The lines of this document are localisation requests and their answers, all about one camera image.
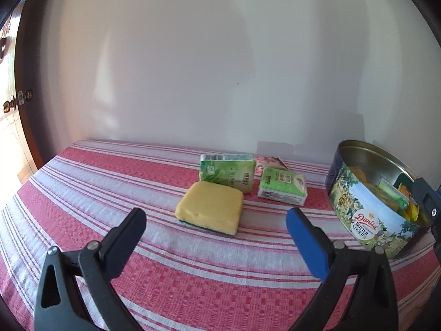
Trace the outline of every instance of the bolt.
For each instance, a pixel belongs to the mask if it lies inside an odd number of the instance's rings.
[[[92,241],[90,241],[89,243],[87,243],[87,248],[89,249],[89,250],[96,250],[96,249],[98,249],[98,247],[100,246],[100,242],[99,241],[96,241],[96,240],[92,240]]]
[[[56,247],[56,246],[52,246],[52,247],[50,247],[50,248],[48,249],[48,254],[49,254],[49,255],[54,255],[54,254],[57,253],[57,251],[58,251],[58,247]]]
[[[373,248],[374,251],[378,254],[378,255],[383,255],[384,254],[384,249],[381,246],[376,246],[375,248]]]
[[[335,242],[332,243],[334,245],[334,248],[337,250],[341,250],[345,248],[345,243],[340,241],[340,240],[336,240]]]

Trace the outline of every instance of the yellow sponge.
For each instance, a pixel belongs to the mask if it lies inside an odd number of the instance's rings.
[[[176,207],[180,221],[234,235],[242,214],[243,193],[205,181],[193,184]]]

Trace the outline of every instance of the white wall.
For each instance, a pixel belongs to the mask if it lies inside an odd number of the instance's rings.
[[[441,182],[441,49],[410,0],[49,0],[41,69],[55,152],[113,138],[329,163],[355,138]]]

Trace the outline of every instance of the red and white tablecloth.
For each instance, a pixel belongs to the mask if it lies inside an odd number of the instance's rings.
[[[101,240],[133,207],[147,228],[123,274],[112,281],[146,330],[287,330],[320,285],[285,227],[287,204],[246,195],[239,231],[228,237],[174,217],[198,180],[207,151],[119,142],[80,141],[38,171],[0,215],[0,291],[22,325],[33,329],[34,303],[45,252],[81,249]],[[305,174],[302,208],[331,240],[360,245],[343,227],[323,187],[327,166],[287,165]],[[391,261],[401,329],[414,319],[440,274],[428,234],[411,254]],[[342,314],[350,278],[332,319]],[[83,283],[93,319],[103,326]]]

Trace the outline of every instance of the danisa logo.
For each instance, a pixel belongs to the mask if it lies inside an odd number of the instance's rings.
[[[357,239],[369,240],[375,236],[378,229],[378,219],[372,213],[363,210],[352,217],[351,230]]]

